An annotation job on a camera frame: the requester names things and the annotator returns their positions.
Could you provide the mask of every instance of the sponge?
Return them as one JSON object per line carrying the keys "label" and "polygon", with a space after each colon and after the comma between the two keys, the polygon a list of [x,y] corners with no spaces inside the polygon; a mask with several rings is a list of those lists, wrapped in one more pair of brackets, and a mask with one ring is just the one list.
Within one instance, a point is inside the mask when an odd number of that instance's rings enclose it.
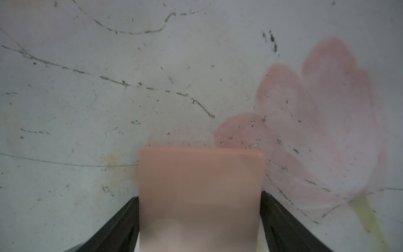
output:
{"label": "sponge", "polygon": [[140,150],[142,252],[255,252],[264,157],[256,150]]}

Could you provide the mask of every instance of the pink petal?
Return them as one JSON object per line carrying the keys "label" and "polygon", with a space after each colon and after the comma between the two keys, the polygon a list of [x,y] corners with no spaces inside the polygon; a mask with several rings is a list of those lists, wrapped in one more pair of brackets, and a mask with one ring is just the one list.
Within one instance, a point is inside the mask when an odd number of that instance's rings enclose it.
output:
{"label": "pink petal", "polygon": [[341,201],[277,142],[265,120],[254,113],[232,117],[217,129],[214,142],[223,148],[260,150],[266,157],[264,189],[283,202],[301,209],[319,209]]}
{"label": "pink petal", "polygon": [[[351,197],[370,179],[384,145],[370,77],[356,68],[353,56],[339,39],[318,43],[302,73],[302,85],[318,108],[318,126],[326,136],[313,142],[322,142],[319,145],[325,149],[321,155],[303,163],[333,190]],[[332,146],[326,148],[325,142]]]}

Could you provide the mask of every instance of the white surface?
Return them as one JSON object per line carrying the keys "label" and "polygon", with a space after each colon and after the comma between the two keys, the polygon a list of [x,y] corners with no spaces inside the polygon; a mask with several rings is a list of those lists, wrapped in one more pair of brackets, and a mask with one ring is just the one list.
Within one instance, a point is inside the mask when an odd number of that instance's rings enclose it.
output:
{"label": "white surface", "polygon": [[[270,65],[301,69],[330,35],[379,90],[386,184],[403,187],[401,1],[76,2],[0,3],[0,45],[10,48],[0,47],[0,251],[64,251],[85,241],[137,195],[140,147],[213,146],[222,122],[253,111]],[[277,53],[262,37],[269,31]],[[403,247],[402,204],[403,192],[387,191],[377,209],[391,251]],[[297,217],[335,251],[371,251],[352,211],[337,211],[320,225]]]}

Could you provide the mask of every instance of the pink flower drawing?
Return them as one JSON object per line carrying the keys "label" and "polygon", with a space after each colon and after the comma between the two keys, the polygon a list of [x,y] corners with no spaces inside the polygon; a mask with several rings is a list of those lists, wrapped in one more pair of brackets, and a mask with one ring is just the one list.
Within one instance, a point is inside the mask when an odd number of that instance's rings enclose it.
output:
{"label": "pink flower drawing", "polygon": [[341,40],[319,42],[300,75],[272,65],[257,89],[256,109],[225,121],[214,141],[260,150],[264,189],[285,205],[320,220],[383,182],[382,113],[369,74]]}

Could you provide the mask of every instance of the pink foam block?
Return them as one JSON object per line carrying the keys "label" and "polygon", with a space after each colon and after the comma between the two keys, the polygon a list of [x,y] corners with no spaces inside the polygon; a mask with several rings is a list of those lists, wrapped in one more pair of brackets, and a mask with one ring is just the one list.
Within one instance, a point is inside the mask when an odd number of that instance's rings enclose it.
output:
{"label": "pink foam block", "polygon": [[256,150],[140,150],[142,252],[255,252],[264,158]]}

